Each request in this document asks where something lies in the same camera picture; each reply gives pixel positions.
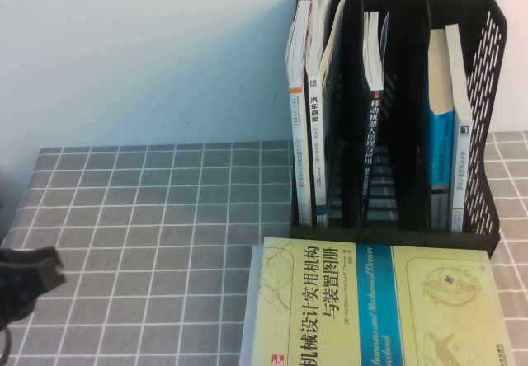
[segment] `barcode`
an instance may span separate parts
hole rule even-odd
[[[504,344],[497,344],[498,364],[501,366],[507,366],[508,361],[506,354],[504,353]]]

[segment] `black object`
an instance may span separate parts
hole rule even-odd
[[[378,146],[386,147],[394,180],[398,221],[361,225],[358,183],[361,181],[361,41],[363,11],[389,12],[385,55],[385,93],[390,104],[379,125]],[[431,29],[459,24],[473,111],[473,132],[464,211],[464,232],[431,232],[422,155],[422,99]],[[345,142],[341,164],[341,229],[296,229],[295,186],[291,236],[387,245],[480,249],[492,255],[499,242],[499,220],[483,153],[506,44],[507,23],[495,0],[346,0],[343,17],[342,114]]]
[[[6,345],[0,366],[11,351],[7,326],[30,315],[36,300],[64,282],[63,264],[53,247],[34,251],[0,249],[0,331],[5,331]]]

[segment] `red logo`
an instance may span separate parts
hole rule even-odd
[[[271,357],[271,366],[284,366],[284,355],[273,355]]]

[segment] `white book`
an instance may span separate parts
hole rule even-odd
[[[306,99],[304,97],[304,70],[306,44],[309,39],[311,1],[297,2],[295,19],[290,28],[286,46],[286,72],[290,88],[291,131],[294,143],[295,185],[299,224],[312,225],[312,201],[310,196],[309,142]]]
[[[379,18],[379,12],[363,12],[363,66],[371,91],[383,91],[384,89],[384,60],[389,14],[387,13],[383,21],[381,38],[378,37]]]
[[[450,180],[450,230],[462,232],[464,228],[465,187],[468,182],[469,148],[473,129],[471,105],[464,70],[464,55],[460,43],[459,26],[445,27],[451,87],[453,89],[454,128]]]
[[[332,94],[337,83],[342,15],[345,0],[337,6],[330,27],[332,0],[312,0],[311,41],[307,48],[309,118],[312,134],[312,167],[315,208],[318,226],[328,225],[328,174],[331,147],[329,120],[332,114]]]

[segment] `black book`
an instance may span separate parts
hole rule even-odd
[[[384,56],[387,44],[389,14],[380,22],[379,12],[363,13],[363,96],[360,122],[363,133],[363,170],[360,175],[361,222],[365,223],[369,207],[372,163],[380,127],[384,91]]]

